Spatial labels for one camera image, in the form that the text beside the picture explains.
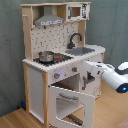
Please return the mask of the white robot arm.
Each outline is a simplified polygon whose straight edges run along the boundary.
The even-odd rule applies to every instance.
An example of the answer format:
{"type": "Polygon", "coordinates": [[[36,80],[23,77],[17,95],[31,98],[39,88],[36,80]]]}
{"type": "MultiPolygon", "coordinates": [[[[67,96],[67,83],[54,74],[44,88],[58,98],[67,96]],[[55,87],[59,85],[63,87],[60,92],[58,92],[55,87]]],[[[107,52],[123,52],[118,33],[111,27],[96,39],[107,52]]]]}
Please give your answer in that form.
{"type": "Polygon", "coordinates": [[[85,61],[84,67],[93,77],[102,79],[116,92],[128,92],[128,62],[114,68],[110,64],[85,61]]]}

